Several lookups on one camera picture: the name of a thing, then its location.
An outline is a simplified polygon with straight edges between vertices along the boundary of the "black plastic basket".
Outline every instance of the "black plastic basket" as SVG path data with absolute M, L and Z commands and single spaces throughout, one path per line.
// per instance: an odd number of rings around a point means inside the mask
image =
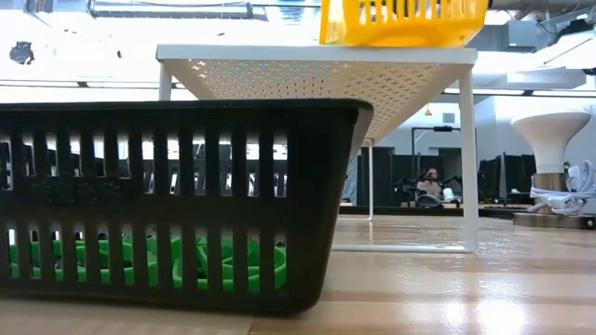
M 9 143 L 0 148 L 0 288 L 303 311 L 318 301 L 347 163 L 372 109 L 357 100 L 0 105 L 0 136 Z M 178 142 L 176 162 L 169 140 Z M 143 162 L 145 141 L 153 158 Z M 246 156 L 253 141 L 256 196 Z M 119 143 L 128 144 L 124 160 Z M 283 167 L 274 143 L 287 145 Z

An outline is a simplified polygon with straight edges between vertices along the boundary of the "perforated shelf top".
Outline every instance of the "perforated shelf top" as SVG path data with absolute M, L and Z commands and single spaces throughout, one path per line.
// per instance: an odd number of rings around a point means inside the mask
M 199 99 L 356 98 L 380 141 L 474 66 L 474 49 L 159 45 L 157 59 Z

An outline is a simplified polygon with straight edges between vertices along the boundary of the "white object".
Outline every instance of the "white object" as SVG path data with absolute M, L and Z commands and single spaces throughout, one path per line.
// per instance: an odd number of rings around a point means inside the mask
M 452 190 L 449 187 L 444 188 L 443 189 L 443 199 L 446 203 L 450 203 L 450 202 L 452 202 L 452 200 L 455 200 L 454 190 Z
M 335 250 L 473 252 L 478 247 L 476 143 L 471 69 L 478 53 L 455 48 L 159 45 L 161 100 L 175 76 L 199 99 L 356 98 L 374 105 L 373 146 L 459 80 L 464 246 L 333 245 Z M 373 161 L 369 157 L 369 180 Z M 369 218 L 373 218 L 373 189 Z
M 532 147 L 536 173 L 563 173 L 567 144 L 589 118 L 585 111 L 554 112 L 522 116 L 511 125 Z
M 590 161 L 584 163 L 584 168 L 578 166 L 569 169 L 567 179 L 568 192 L 557 192 L 532 187 L 530 196 L 542 200 L 540 204 L 528 208 L 536 212 L 544 206 L 549 206 L 553 213 L 561 215 L 581 215 L 587 200 L 596 198 L 596 178 L 594 167 Z

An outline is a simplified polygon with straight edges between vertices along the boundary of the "wooden table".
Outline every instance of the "wooden table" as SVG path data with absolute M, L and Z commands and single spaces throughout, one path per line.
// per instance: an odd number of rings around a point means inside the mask
M 449 246 L 462 221 L 340 222 L 336 243 Z M 596 233 L 481 219 L 476 254 L 332 252 L 321 300 L 292 318 L 0 299 L 0 334 L 596 334 Z

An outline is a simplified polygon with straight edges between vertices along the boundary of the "person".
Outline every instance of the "person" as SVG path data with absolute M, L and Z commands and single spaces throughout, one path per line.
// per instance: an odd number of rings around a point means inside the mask
M 425 173 L 423 178 L 423 181 L 419 181 L 416 184 L 416 189 L 419 191 L 424 191 L 438 199 L 442 199 L 442 189 L 437 182 L 439 179 L 439 172 L 437 172 L 435 168 L 431 167 L 427 170 L 427 173 Z

